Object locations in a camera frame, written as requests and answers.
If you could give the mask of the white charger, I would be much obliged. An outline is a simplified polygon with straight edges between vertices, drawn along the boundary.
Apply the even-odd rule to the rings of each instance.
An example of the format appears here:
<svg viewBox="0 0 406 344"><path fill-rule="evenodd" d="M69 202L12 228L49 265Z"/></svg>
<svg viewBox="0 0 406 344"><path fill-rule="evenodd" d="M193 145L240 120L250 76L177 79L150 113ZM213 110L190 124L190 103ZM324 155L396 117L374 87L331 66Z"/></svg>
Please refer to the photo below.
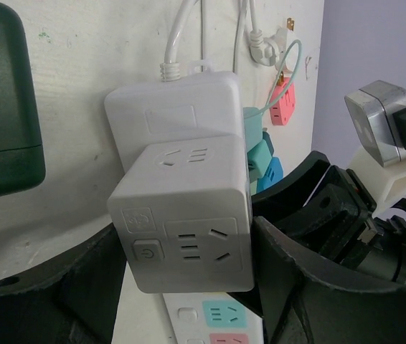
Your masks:
<svg viewBox="0 0 406 344"><path fill-rule="evenodd" d="M273 56L275 58L275 68L279 70L281 62L285 57L287 48L297 39L294 32L295 20L291 17L286 19L285 26L280 27L277 32L267 38L267 43L273 48ZM295 45L289 55L285 58L282 72L285 76L290 76L296 66L298 57L298 47Z"/></svg>

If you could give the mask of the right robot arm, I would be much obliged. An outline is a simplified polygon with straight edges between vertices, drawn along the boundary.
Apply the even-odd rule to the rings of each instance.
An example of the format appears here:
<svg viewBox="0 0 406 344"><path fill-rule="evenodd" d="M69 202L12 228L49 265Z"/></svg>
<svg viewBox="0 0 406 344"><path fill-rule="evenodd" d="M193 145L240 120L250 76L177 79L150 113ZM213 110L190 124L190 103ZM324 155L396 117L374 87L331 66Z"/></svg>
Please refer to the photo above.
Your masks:
<svg viewBox="0 0 406 344"><path fill-rule="evenodd" d="M293 241L370 276L406 285L406 221L374 215L377 203L356 173L318 151L252 196L262 216ZM406 198L394 204L406 213Z"/></svg>

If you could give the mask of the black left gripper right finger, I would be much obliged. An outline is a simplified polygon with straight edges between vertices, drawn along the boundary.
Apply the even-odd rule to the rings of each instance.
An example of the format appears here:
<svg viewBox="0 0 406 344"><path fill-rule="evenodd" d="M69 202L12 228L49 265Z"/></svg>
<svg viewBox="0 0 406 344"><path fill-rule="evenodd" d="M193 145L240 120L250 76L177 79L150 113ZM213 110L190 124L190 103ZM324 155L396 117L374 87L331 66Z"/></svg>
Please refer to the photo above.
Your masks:
<svg viewBox="0 0 406 344"><path fill-rule="evenodd" d="M406 285L355 272L252 223L255 286L231 297L264 321L267 343L406 343Z"/></svg>

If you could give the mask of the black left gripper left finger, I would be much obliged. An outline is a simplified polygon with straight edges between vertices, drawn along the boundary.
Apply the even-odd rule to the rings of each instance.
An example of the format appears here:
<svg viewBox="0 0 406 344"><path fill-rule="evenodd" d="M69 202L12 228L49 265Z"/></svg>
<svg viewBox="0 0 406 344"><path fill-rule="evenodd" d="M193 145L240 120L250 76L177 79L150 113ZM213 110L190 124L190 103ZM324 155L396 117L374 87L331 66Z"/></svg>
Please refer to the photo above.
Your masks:
<svg viewBox="0 0 406 344"><path fill-rule="evenodd" d="M109 225L0 280L0 343L110 343L126 256Z"/></svg>

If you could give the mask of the white power strip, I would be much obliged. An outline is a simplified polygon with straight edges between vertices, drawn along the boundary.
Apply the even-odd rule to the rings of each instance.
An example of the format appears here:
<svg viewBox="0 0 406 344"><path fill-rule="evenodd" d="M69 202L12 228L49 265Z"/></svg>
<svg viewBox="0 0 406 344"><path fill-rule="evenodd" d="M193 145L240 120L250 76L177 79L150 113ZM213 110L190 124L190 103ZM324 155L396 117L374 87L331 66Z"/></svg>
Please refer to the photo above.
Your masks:
<svg viewBox="0 0 406 344"><path fill-rule="evenodd" d="M245 143L238 78L210 67L177 81L121 87L106 97L105 111L124 176L152 144L224 135ZM262 343L260 316L231 293L154 294L164 299L178 343Z"/></svg>

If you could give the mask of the blue charger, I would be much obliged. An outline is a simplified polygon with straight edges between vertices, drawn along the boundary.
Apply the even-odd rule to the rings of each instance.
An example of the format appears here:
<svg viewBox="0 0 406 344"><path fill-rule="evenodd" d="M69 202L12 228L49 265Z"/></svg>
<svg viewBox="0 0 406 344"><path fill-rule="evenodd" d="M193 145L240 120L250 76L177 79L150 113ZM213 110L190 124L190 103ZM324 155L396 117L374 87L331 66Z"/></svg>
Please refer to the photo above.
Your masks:
<svg viewBox="0 0 406 344"><path fill-rule="evenodd" d="M283 167L278 157L272 157L270 164L264 176L258 179L257 189L258 193L270 188L278 183L283 178Z"/></svg>

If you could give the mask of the pink charger plug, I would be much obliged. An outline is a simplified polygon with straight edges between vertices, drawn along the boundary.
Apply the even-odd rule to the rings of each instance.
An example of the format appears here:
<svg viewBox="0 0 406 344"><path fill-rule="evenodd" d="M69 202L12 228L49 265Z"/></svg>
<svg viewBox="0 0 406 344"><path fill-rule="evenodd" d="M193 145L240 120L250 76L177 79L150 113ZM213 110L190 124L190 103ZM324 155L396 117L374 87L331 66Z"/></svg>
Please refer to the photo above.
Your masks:
<svg viewBox="0 0 406 344"><path fill-rule="evenodd" d="M289 77L285 77L281 72L279 80L277 81L273 94L270 97L272 102L284 90L285 86L290 81ZM290 120L296 108L296 93L295 86L292 83L286 90L284 95L270 108L270 119L273 125L286 125Z"/></svg>

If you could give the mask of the mint green charger plug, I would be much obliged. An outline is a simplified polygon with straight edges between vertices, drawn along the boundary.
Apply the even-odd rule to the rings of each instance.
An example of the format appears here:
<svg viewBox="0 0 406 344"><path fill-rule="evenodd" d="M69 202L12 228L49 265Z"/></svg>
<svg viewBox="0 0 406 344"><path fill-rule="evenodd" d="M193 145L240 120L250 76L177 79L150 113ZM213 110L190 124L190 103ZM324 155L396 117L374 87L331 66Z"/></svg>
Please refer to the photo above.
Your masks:
<svg viewBox="0 0 406 344"><path fill-rule="evenodd" d="M265 140L261 140L247 153L250 182L258 180L265 175L271 159L272 154Z"/></svg>

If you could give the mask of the white cube socket adapter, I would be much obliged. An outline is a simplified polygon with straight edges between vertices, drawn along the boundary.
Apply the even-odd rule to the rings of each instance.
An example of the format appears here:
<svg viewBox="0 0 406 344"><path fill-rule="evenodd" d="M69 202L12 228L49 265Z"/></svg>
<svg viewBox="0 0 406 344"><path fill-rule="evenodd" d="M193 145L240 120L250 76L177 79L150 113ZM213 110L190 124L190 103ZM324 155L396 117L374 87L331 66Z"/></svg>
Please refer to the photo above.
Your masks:
<svg viewBox="0 0 406 344"><path fill-rule="evenodd" d="M108 211L140 291L253 288L242 138L147 146L108 199Z"/></svg>

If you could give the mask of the light blue charger plug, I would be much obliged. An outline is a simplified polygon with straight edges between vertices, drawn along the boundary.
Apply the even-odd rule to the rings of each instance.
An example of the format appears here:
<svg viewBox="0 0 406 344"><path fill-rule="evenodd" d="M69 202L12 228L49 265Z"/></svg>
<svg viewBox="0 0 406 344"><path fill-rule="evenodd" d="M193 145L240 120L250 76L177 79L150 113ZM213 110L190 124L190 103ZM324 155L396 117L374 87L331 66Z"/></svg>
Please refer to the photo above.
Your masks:
<svg viewBox="0 0 406 344"><path fill-rule="evenodd" d="M244 107L244 129L246 150L250 151L263 139L263 114L256 107Z"/></svg>

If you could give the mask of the teal charger plug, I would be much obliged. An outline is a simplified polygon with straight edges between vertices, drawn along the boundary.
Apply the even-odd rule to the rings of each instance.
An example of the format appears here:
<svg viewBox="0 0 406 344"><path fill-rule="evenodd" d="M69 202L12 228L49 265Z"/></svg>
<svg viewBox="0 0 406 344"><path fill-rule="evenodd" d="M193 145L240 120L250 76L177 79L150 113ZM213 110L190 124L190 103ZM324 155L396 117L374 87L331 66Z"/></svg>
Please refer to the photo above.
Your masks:
<svg viewBox="0 0 406 344"><path fill-rule="evenodd" d="M273 155L274 154L273 143L272 143L272 140L270 138L268 131L266 131L266 130L263 131L263 140L266 142L268 150L270 151L270 154Z"/></svg>

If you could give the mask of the dark green dragon charger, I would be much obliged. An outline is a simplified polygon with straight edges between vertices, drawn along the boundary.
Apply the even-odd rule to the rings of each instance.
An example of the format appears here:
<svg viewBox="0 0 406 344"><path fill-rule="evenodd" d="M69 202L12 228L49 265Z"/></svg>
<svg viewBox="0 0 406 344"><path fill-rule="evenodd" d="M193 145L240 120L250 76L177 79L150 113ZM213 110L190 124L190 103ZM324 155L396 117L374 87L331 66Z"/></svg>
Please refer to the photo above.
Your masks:
<svg viewBox="0 0 406 344"><path fill-rule="evenodd" d="M46 176L24 26L0 3L0 196L34 188Z"/></svg>

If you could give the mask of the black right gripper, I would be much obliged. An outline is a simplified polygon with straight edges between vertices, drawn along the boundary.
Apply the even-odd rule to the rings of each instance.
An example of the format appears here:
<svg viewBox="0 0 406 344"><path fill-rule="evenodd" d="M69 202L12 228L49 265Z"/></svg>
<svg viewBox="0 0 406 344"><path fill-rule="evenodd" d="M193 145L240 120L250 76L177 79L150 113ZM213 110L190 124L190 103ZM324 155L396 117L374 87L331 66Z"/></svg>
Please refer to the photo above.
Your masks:
<svg viewBox="0 0 406 344"><path fill-rule="evenodd" d="M331 164L316 150L251 199L254 216L342 265L350 264L349 255L377 206L353 170Z"/></svg>

